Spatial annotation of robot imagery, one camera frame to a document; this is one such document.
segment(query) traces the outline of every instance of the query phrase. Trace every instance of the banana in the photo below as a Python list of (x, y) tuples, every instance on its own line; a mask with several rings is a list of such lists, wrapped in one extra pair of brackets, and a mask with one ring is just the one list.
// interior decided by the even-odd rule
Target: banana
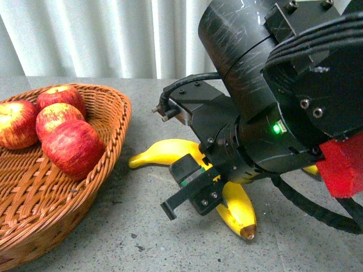
[(238, 236), (252, 240), (256, 233), (254, 207), (241, 184), (227, 182), (223, 187), (225, 205), (219, 204), (217, 211), (224, 222)]
[(316, 176), (320, 174), (319, 169), (318, 169), (318, 167), (316, 167), (316, 165), (304, 167), (303, 170), (305, 170), (306, 172), (308, 172), (310, 174), (316, 175)]
[(129, 160), (129, 166), (137, 168), (145, 164), (170, 165), (189, 153), (205, 170), (212, 167), (211, 164), (206, 165), (203, 162), (204, 155), (199, 151), (198, 144), (184, 139), (167, 139), (156, 142), (145, 152), (132, 157)]
[[(186, 154), (191, 154), (205, 170), (212, 167), (211, 164), (206, 165), (203, 162), (204, 155), (200, 153), (198, 144), (184, 139), (159, 141), (145, 152), (130, 158), (129, 166), (137, 168), (146, 164), (170, 165)], [(227, 182), (223, 187), (223, 198), (224, 204), (217, 206), (221, 218), (238, 236), (253, 239), (257, 226), (256, 215), (242, 186)]]

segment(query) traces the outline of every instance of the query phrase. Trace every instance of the cable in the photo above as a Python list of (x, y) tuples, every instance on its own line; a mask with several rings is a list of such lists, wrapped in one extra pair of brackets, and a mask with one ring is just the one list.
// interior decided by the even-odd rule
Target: cable
[(274, 50), (270, 53), (270, 55), (274, 55), (275, 53), (280, 52), (284, 48), (292, 48), (295, 47), (299, 41), (306, 41), (309, 38), (311, 41), (315, 37), (321, 37), (327, 34), (337, 34), (342, 30), (348, 28), (355, 28), (357, 26), (361, 26), (360, 21), (363, 20), (363, 12), (349, 14), (347, 16), (339, 17), (335, 20), (320, 24), (316, 27), (309, 28), (303, 32), (301, 32), (298, 36), (291, 37), (288, 40), (278, 44)]
[(353, 234), (363, 233), (363, 229), (360, 226), (360, 223), (362, 222), (363, 207), (352, 199), (338, 199), (338, 201), (344, 208), (347, 206), (344, 205), (346, 202), (348, 202), (350, 205), (352, 205), (352, 202), (354, 202), (354, 212), (356, 212), (354, 218), (355, 220), (340, 214), (336, 214), (335, 212), (332, 212), (314, 203), (293, 189), (280, 176), (272, 177), (271, 180), (274, 186), (276, 186), (289, 201), (318, 221), (325, 223), (329, 227), (336, 228), (337, 230), (346, 231)]
[(349, 14), (342, 18), (310, 28), (298, 36), (292, 37), (271, 51), (265, 66), (286, 62), (306, 54), (342, 48), (360, 46), (363, 38), (363, 12)]
[(163, 89), (162, 94), (160, 95), (160, 100), (159, 100), (160, 109), (162, 109), (162, 111), (164, 111), (165, 114), (170, 110), (170, 106), (168, 104), (170, 95), (179, 87), (195, 81), (212, 80), (212, 79), (221, 79), (221, 76), (219, 75), (219, 73), (202, 73), (202, 74), (190, 75), (165, 87)]

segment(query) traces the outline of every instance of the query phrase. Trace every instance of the apple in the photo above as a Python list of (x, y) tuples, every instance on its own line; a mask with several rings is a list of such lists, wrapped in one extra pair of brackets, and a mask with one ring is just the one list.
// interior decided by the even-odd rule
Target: apple
[(35, 103), (35, 104), (34, 104), (34, 106), (37, 108), (37, 111), (38, 111), (38, 112), (40, 112), (40, 111), (41, 111), (41, 108), (40, 108), (40, 106), (39, 106), (39, 104), (38, 104), (38, 103)]
[(66, 103), (76, 107), (86, 118), (86, 104), (82, 95), (73, 86), (61, 85), (42, 92), (37, 98), (37, 104), (41, 109), (55, 104)]
[(39, 109), (26, 100), (0, 104), (0, 146), (22, 149), (38, 141), (35, 123)]
[(105, 145), (96, 130), (82, 120), (56, 127), (41, 145), (44, 154), (73, 180), (83, 180), (97, 165)]
[(36, 134), (43, 140), (60, 124), (68, 120), (85, 120), (81, 112), (66, 103), (55, 103), (45, 107), (36, 117)]

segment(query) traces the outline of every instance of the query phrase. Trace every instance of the gray table surface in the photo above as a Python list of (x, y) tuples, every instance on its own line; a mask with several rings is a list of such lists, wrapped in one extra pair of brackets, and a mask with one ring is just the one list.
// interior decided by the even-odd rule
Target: gray table surface
[[(258, 217), (258, 233), (251, 242), (237, 237), (215, 210), (199, 216), (190, 203), (176, 210), (177, 220), (169, 221), (160, 203), (178, 186), (168, 169), (150, 166), (132, 171), (128, 159), (162, 139), (197, 140), (190, 128), (177, 120), (163, 123), (150, 111), (172, 81), (0, 78), (1, 100), (35, 88), (79, 82), (111, 86), (126, 94), (133, 107), (120, 159), (85, 218), (57, 248), (12, 271), (363, 271), (363, 235), (337, 231), (307, 216), (269, 179), (244, 186)], [(211, 84), (224, 90), (221, 82)], [(284, 177), (309, 198), (344, 213), (323, 182), (302, 171)], [(363, 203), (362, 193), (354, 198)]]

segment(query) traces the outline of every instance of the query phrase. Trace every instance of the bolt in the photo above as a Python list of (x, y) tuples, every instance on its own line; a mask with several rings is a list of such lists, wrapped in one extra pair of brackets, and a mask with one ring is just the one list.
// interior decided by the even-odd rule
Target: bolt
[(297, 3), (296, 0), (290, 0), (290, 2), (287, 5), (285, 5), (285, 8), (288, 13), (293, 13), (295, 10), (297, 10), (298, 7), (299, 4)]
[(313, 147), (312, 149), (311, 149), (311, 151), (313, 152), (313, 154), (315, 154), (315, 155), (317, 155), (317, 154), (319, 154), (320, 153), (320, 149), (319, 149), (319, 147)]
[(300, 101), (300, 107), (302, 109), (307, 109), (310, 106), (310, 102), (308, 99), (303, 99)]
[(313, 110), (313, 116), (315, 118), (321, 118), (323, 116), (323, 109), (321, 109), (321, 108), (315, 108)]
[(334, 0), (323, 0), (322, 6), (324, 7), (324, 9), (328, 10), (332, 6), (334, 6)]

